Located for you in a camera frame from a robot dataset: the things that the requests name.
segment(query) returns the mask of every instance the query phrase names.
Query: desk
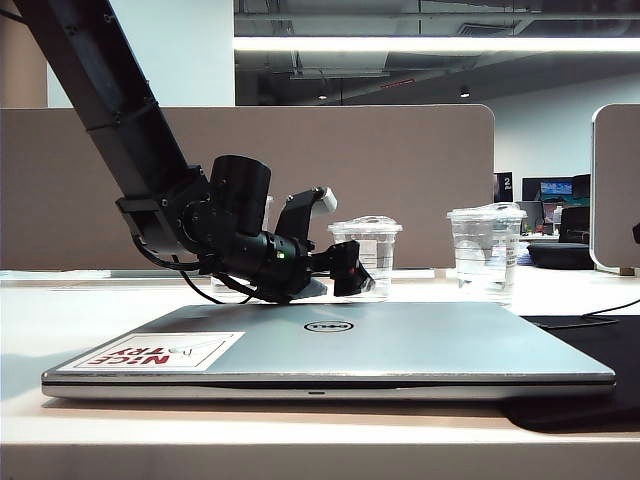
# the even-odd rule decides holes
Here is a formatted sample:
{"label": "desk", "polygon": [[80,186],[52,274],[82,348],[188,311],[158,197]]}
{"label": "desk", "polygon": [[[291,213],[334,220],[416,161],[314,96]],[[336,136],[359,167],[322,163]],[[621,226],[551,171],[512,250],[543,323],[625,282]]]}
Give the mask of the desk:
{"label": "desk", "polygon": [[[391,300],[457,295],[451,275],[401,272]],[[637,277],[519,266],[510,308],[580,314],[637,297]],[[3,281],[0,301],[2,478],[600,480],[640,472],[640,432],[538,434],[491,406],[51,399],[40,393],[40,372],[200,297],[178,280],[27,278]]]}
{"label": "desk", "polygon": [[558,243],[560,235],[543,235],[542,233],[530,233],[528,235],[520,235],[521,242],[529,243]]}

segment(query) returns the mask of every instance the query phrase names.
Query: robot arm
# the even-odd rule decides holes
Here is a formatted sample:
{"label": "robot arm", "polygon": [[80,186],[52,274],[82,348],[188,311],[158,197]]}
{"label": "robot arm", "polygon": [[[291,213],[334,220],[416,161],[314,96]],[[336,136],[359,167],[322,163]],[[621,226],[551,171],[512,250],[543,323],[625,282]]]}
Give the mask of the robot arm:
{"label": "robot arm", "polygon": [[[286,303],[322,293],[311,274],[330,271],[336,295],[373,280],[357,242],[312,255],[313,212],[330,190],[290,196],[275,233],[261,231],[271,172],[247,157],[215,160],[210,180],[187,165],[107,0],[15,0],[124,196],[116,204],[140,252],[157,265],[249,280],[253,296]],[[195,254],[196,262],[160,256]]]}

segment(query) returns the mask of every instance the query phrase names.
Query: white sticker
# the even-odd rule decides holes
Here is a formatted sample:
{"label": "white sticker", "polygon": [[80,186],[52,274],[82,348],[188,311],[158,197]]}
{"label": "white sticker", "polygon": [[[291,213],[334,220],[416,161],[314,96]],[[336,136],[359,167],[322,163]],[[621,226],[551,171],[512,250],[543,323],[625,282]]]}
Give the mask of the white sticker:
{"label": "white sticker", "polygon": [[201,372],[244,332],[133,333],[61,367],[62,371]]}

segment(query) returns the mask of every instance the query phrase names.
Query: clear plastic cup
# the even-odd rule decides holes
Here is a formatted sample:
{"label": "clear plastic cup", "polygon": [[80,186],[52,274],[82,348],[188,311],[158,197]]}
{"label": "clear plastic cup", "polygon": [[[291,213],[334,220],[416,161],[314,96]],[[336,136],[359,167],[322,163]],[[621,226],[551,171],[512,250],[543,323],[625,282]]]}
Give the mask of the clear plastic cup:
{"label": "clear plastic cup", "polygon": [[[271,195],[267,195],[267,201],[264,204],[264,218],[262,220],[262,230],[267,230],[269,228],[269,213],[271,212],[271,205],[273,204],[273,197]],[[241,278],[235,278],[234,280],[238,281],[242,285],[249,286],[249,282],[247,280],[243,280]],[[232,288],[227,287],[224,283],[222,283],[217,278],[211,277],[211,291],[213,292],[213,297],[217,300],[220,300],[225,303],[239,303],[243,301],[247,296],[244,293],[240,293]]]}
{"label": "clear plastic cup", "polygon": [[510,305],[520,224],[516,203],[456,209],[451,220],[458,287],[466,299]]}
{"label": "clear plastic cup", "polygon": [[353,301],[382,301],[391,289],[393,249],[396,234],[402,225],[389,217],[366,216],[329,225],[335,243],[357,240],[360,244],[360,263],[376,281],[373,290],[347,297]]}

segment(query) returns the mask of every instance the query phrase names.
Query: plastic cup lid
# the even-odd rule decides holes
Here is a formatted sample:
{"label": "plastic cup lid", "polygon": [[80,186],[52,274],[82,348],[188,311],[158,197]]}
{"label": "plastic cup lid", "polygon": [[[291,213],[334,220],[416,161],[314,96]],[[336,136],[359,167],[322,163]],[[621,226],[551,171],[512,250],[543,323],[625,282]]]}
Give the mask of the plastic cup lid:
{"label": "plastic cup lid", "polygon": [[517,203],[511,202],[492,203],[474,208],[456,208],[447,213],[447,218],[463,222],[473,220],[520,221],[526,216],[527,212],[520,210]]}
{"label": "plastic cup lid", "polygon": [[327,228],[332,233],[396,233],[402,231],[402,225],[393,218],[376,215],[332,223]]}

